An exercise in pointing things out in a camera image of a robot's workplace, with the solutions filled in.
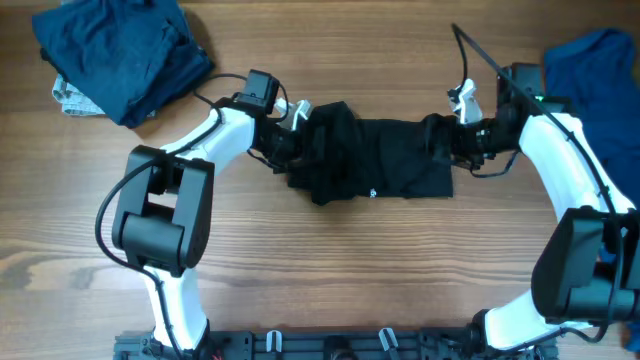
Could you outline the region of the black polo shirt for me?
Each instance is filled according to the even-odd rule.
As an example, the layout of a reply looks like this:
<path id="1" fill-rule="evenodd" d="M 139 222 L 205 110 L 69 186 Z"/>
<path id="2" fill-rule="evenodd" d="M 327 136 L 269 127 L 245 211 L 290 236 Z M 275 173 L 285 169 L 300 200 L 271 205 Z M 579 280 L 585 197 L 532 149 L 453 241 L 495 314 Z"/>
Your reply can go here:
<path id="1" fill-rule="evenodd" d="M 319 206 L 356 196 L 451 197 L 453 125 L 437 113 L 419 122 L 362 119 L 344 102 L 318 106 L 287 184 Z"/>

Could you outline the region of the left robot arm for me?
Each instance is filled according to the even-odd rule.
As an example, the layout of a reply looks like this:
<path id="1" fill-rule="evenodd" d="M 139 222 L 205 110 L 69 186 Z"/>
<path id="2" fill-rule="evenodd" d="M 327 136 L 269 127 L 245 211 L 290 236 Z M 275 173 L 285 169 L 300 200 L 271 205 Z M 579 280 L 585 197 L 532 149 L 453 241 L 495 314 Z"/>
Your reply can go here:
<path id="1" fill-rule="evenodd" d="M 210 236 L 215 177 L 242 154 L 284 171 L 299 156 L 312 112 L 308 100 L 290 102 L 269 73 L 252 70 L 242 80 L 241 91 L 209 101 L 207 118 L 181 139 L 134 148 L 99 207 L 96 242 L 144 278 L 155 321 L 148 334 L 117 337 L 117 359 L 218 356 L 196 272 Z"/>

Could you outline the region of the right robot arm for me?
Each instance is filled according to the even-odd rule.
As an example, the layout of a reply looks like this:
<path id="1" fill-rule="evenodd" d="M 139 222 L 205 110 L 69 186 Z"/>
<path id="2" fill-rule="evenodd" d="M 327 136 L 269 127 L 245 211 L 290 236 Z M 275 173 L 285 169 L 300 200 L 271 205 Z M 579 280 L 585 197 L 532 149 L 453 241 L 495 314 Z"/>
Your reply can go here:
<path id="1" fill-rule="evenodd" d="M 639 318 L 639 211 L 598 161 L 570 100 L 545 94 L 539 66 L 513 64 L 497 80 L 492 118 L 480 110 L 471 79 L 448 91 L 457 117 L 453 153 L 472 173 L 501 152 L 526 156 L 558 225 L 530 288 L 478 313 L 463 343 L 471 354 L 507 355 L 567 333 L 598 341 L 586 329 L 604 333 Z"/>

